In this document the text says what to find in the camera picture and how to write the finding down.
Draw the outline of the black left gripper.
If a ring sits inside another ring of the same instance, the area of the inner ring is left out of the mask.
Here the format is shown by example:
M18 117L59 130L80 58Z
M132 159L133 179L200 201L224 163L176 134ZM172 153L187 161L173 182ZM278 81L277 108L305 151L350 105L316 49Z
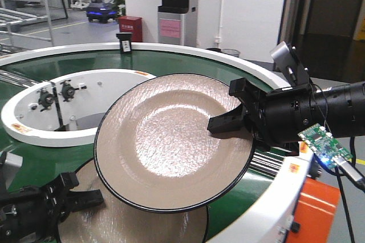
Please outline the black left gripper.
M52 240L58 224L71 212L104 202L99 189L74 192L79 181L74 172L59 174L41 186L27 186L14 192L1 190L1 242Z

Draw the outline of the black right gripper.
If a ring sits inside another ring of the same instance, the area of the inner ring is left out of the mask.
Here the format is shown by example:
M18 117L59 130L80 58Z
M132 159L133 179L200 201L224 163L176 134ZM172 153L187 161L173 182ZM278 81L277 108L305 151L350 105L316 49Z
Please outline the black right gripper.
M232 80L229 96L243 105L211 117L207 130L225 133L250 127L254 137L270 147L300 141L298 133L315 123L313 88L304 84L294 88L262 91L246 78Z

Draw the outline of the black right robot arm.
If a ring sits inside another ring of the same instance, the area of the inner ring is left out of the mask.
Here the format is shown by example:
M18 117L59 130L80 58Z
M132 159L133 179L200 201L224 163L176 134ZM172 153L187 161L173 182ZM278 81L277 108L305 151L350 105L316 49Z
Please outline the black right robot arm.
M245 127L268 147L284 147L300 140L298 133L319 123L334 137L364 135L364 83L344 84L316 91L312 84L265 92L246 78L233 80L229 95L240 105L209 119L212 134Z

